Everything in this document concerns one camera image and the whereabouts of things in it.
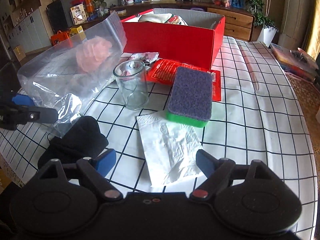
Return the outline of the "white floor air conditioner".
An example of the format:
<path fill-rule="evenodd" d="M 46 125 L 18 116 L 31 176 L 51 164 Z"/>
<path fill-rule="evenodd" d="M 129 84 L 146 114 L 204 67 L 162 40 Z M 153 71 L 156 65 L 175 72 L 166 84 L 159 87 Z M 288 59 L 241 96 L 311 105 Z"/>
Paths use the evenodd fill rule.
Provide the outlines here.
<path fill-rule="evenodd" d="M 302 46 L 312 10 L 313 0 L 285 0 L 278 45 L 287 49 Z"/>

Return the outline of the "clear glass jar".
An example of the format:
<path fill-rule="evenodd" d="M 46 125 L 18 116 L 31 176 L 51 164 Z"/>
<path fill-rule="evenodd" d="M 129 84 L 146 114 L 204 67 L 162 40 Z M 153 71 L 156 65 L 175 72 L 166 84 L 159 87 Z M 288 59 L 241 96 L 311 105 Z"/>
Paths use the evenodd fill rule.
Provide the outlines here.
<path fill-rule="evenodd" d="M 118 64 L 113 74 L 126 108 L 137 111 L 149 100 L 145 64 L 128 60 Z"/>

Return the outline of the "red cardboard box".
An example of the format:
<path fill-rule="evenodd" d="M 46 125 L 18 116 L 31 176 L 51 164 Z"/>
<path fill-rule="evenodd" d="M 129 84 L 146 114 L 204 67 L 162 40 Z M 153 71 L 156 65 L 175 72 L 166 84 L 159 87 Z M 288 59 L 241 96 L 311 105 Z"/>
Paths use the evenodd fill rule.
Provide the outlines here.
<path fill-rule="evenodd" d="M 142 16 L 171 14 L 185 25 L 142 22 Z M 210 69 L 222 46 L 225 16 L 205 11 L 154 8 L 123 19 L 126 53 L 158 52 L 163 59 Z"/>

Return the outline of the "orange gift box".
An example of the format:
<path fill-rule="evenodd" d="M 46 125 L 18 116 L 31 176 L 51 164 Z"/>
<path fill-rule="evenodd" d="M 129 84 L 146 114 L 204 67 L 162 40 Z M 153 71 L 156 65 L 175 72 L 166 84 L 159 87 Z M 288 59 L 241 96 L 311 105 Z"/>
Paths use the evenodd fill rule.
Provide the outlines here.
<path fill-rule="evenodd" d="M 53 46 L 61 43 L 64 40 L 69 39 L 68 31 L 58 31 L 56 34 L 52 35 L 50 40 Z"/>

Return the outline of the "clear plastic zip bag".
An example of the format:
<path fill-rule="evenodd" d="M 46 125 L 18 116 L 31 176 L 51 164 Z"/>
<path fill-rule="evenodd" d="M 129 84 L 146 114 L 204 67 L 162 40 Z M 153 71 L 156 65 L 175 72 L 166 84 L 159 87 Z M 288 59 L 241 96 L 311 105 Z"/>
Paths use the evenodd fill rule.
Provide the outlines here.
<path fill-rule="evenodd" d="M 76 62 L 76 46 L 95 36 L 112 43 L 111 55 L 91 73 L 81 73 Z M 47 130 L 63 137 L 87 111 L 98 94 L 114 81 L 127 39 L 116 12 L 81 34 L 72 36 L 24 64 L 17 73 L 21 87 L 36 106 L 54 108 L 58 120 L 45 124 Z"/>

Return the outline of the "white printed cloth bag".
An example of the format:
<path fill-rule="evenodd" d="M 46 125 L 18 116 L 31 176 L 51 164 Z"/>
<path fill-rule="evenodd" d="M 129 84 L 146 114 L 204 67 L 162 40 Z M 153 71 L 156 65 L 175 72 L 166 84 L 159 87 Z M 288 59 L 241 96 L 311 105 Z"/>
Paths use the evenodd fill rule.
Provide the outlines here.
<path fill-rule="evenodd" d="M 181 16 L 171 13 L 166 14 L 144 14 L 140 16 L 138 22 L 164 23 L 175 25 L 188 25 Z"/>

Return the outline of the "purple green scrub sponge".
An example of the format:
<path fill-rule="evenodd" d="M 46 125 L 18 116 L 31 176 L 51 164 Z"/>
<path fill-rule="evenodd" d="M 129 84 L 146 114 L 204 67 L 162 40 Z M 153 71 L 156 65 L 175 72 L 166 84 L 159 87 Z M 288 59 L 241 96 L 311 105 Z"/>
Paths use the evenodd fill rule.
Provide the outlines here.
<path fill-rule="evenodd" d="M 212 99 L 212 76 L 208 72 L 178 67 L 167 105 L 167 119 L 203 128 L 212 114 Z"/>

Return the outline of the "small cardboard box on cabinet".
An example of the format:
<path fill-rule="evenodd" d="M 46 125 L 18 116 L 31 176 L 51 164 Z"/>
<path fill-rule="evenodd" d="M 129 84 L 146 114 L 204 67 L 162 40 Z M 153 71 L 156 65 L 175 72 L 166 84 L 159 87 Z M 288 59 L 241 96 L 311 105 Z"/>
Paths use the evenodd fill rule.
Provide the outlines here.
<path fill-rule="evenodd" d="M 117 13 L 118 16 L 123 17 L 127 14 L 127 10 L 126 9 L 115 9 L 114 12 Z"/>

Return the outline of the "black cloth item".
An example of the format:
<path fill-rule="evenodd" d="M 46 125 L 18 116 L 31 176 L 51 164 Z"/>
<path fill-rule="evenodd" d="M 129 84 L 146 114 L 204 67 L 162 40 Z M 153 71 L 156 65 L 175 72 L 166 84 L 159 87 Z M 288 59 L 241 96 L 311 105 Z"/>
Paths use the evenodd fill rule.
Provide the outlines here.
<path fill-rule="evenodd" d="M 73 164 L 83 157 L 96 158 L 108 145 L 107 138 L 100 132 L 97 120 L 82 116 L 63 136 L 54 137 L 37 162 L 41 169 L 51 159 L 59 159 L 62 164 Z"/>

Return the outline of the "wooden tv cabinet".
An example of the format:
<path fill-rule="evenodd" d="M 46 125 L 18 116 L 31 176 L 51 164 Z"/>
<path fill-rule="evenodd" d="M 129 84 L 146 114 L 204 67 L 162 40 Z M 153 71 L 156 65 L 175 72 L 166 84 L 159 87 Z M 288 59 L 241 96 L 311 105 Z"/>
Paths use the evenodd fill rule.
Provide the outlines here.
<path fill-rule="evenodd" d="M 213 3 L 204 2 L 183 2 L 183 1 L 159 1 L 133 3 L 124 6 L 114 6 L 110 9 L 113 11 L 125 10 L 120 14 L 120 19 L 125 19 L 136 15 L 140 12 L 154 8 L 171 8 L 171 9 L 203 9 L 206 12 L 216 13 L 225 17 L 225 35 L 231 36 L 243 41 L 251 41 L 254 32 L 255 17 L 244 9 L 225 8 Z"/>

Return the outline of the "white tissue packet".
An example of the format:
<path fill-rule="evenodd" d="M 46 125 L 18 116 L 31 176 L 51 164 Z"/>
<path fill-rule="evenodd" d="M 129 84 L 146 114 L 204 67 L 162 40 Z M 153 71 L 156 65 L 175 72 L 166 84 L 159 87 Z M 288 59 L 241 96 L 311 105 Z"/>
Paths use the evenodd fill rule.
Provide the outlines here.
<path fill-rule="evenodd" d="M 136 117 L 152 187 L 203 175 L 196 154 L 203 149 L 192 126 L 169 121 L 165 112 Z"/>

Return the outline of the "pink mesh bath sponge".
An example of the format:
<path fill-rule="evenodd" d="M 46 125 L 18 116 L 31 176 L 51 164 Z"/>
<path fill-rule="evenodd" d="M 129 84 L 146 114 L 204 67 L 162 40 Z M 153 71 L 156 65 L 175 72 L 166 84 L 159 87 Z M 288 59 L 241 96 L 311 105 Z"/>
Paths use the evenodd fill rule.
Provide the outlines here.
<path fill-rule="evenodd" d="M 76 46 L 76 62 L 81 73 L 91 73 L 111 55 L 112 43 L 100 36 Z"/>

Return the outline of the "tall green potted plant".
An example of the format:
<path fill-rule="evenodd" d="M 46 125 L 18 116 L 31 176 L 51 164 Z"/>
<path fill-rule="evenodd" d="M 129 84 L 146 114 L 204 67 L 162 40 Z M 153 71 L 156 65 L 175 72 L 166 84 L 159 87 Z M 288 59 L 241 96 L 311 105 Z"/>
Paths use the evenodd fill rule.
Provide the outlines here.
<path fill-rule="evenodd" d="M 269 47 L 278 31 L 275 22 L 269 18 L 271 0 L 245 0 L 245 3 L 254 16 L 254 26 L 261 29 L 257 41 Z"/>

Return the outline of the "red printed packet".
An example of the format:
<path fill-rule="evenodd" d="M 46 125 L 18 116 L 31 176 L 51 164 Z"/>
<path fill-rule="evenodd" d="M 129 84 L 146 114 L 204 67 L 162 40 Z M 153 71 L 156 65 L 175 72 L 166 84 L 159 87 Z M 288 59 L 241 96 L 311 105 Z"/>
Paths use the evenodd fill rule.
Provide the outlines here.
<path fill-rule="evenodd" d="M 218 70 L 204 69 L 190 64 L 181 63 L 174 60 L 158 59 L 147 71 L 146 80 L 160 83 L 162 85 L 172 86 L 178 67 L 185 67 L 201 72 L 207 72 L 212 77 L 213 83 L 213 101 L 221 101 L 221 72 Z"/>

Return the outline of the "clear plastic organizer box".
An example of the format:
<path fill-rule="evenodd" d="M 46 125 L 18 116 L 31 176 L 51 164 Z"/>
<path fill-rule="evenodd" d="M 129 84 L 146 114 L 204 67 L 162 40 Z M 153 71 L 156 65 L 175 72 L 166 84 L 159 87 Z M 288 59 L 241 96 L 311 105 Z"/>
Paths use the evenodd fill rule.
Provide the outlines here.
<path fill-rule="evenodd" d="M 319 66 L 304 50 L 291 50 L 271 43 L 270 49 L 285 72 L 313 84 L 319 83 Z"/>

